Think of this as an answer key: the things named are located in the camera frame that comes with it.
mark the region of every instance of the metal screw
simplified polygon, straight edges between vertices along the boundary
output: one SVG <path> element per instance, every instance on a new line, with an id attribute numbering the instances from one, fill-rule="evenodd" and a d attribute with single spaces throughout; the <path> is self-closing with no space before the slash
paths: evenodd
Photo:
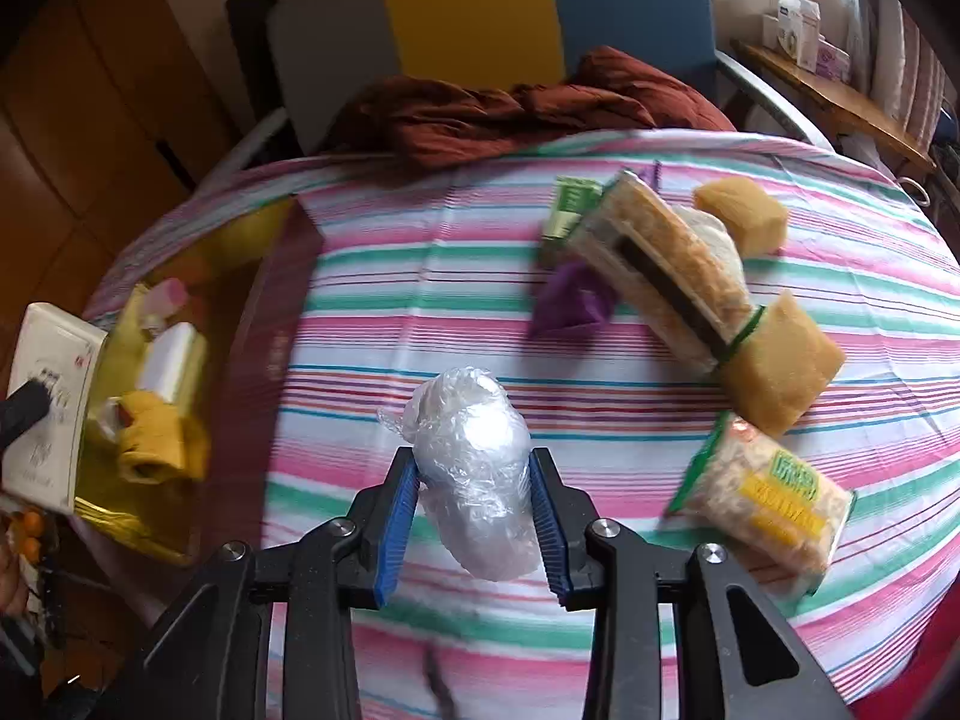
<path id="1" fill-rule="evenodd" d="M 228 541 L 220 548 L 220 560 L 234 562 L 240 560 L 247 553 L 247 546 L 243 541 Z"/>
<path id="2" fill-rule="evenodd" d="M 337 536 L 349 536 L 357 529 L 357 526 L 347 519 L 347 517 L 335 517 L 327 524 L 330 530 L 336 533 Z"/>
<path id="3" fill-rule="evenodd" d="M 702 557 L 707 562 L 723 562 L 727 559 L 727 551 L 720 544 L 701 544 L 700 547 L 700 557 Z"/>
<path id="4" fill-rule="evenodd" d="M 620 532 L 620 523 L 616 519 L 607 519 L 606 517 L 600 517 L 600 519 L 594 519 L 590 524 L 590 529 L 597 534 L 597 536 L 603 536 L 603 538 L 613 538 Z"/>

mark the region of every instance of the white box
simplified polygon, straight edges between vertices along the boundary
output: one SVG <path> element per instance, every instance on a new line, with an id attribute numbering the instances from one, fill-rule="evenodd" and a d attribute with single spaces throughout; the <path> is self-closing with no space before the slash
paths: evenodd
<path id="1" fill-rule="evenodd" d="M 8 394 L 38 379 L 50 391 L 50 412 L 7 447 L 6 493 L 55 512 L 73 512 L 86 398 L 104 338 L 103 330 L 49 303 L 27 306 Z"/>
<path id="2" fill-rule="evenodd" d="M 765 49 L 776 51 L 776 35 L 779 33 L 779 19 L 768 13 L 763 14 L 763 40 L 761 41 Z"/>
<path id="3" fill-rule="evenodd" d="M 778 25 L 781 50 L 799 67 L 816 73 L 820 6 L 813 0 L 779 0 Z"/>

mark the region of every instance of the red fabric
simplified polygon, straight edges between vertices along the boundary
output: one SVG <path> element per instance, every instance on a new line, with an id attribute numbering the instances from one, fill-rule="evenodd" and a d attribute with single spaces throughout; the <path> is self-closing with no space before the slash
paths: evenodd
<path id="1" fill-rule="evenodd" d="M 603 46 L 557 86 L 474 91 L 409 76 L 385 79 L 339 112 L 323 147 L 395 151 L 436 169 L 589 129 L 655 127 L 735 131 L 695 89 Z"/>
<path id="2" fill-rule="evenodd" d="M 953 582 L 923 629 L 904 672 L 886 688 L 851 706 L 857 720 L 905 720 L 930 688 L 960 640 L 960 580 Z"/>

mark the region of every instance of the pink box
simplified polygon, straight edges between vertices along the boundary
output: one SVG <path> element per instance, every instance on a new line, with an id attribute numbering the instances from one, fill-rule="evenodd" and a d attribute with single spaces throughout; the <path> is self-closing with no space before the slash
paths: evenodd
<path id="1" fill-rule="evenodd" d="M 850 83 L 850 55 L 820 37 L 817 47 L 817 74 L 832 81 Z"/>

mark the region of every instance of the green rubber band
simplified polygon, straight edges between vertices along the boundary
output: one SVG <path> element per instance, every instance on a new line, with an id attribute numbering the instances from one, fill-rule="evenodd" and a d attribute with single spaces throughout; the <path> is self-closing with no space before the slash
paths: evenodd
<path id="1" fill-rule="evenodd" d="M 763 312 L 766 310 L 766 306 L 760 306 L 760 308 L 754 312 L 754 315 L 747 320 L 747 323 L 741 327 L 740 332 L 733 337 L 730 345 L 727 346 L 727 351 L 724 352 L 723 357 L 717 360 L 717 367 L 713 369 L 714 373 L 733 358 L 733 355 L 737 353 L 743 341 L 746 341 L 747 336 L 757 328 L 757 324 L 760 324 L 760 317 L 763 316 Z"/>
<path id="2" fill-rule="evenodd" d="M 677 494 L 673 496 L 673 500 L 666 508 L 668 514 L 676 514 L 680 512 L 680 509 L 683 509 L 683 503 L 690 495 L 690 490 L 693 490 L 693 485 L 697 483 L 700 474 L 707 469 L 710 461 L 713 460 L 713 450 L 716 449 L 717 443 L 723 437 L 731 416 L 733 416 L 732 412 L 720 412 L 720 415 L 717 416 L 717 420 L 713 423 L 713 430 L 710 431 L 704 445 L 700 447 L 700 451 L 693 456 L 693 460 L 690 461 L 686 474 L 683 476 L 680 489 L 677 490 Z"/>

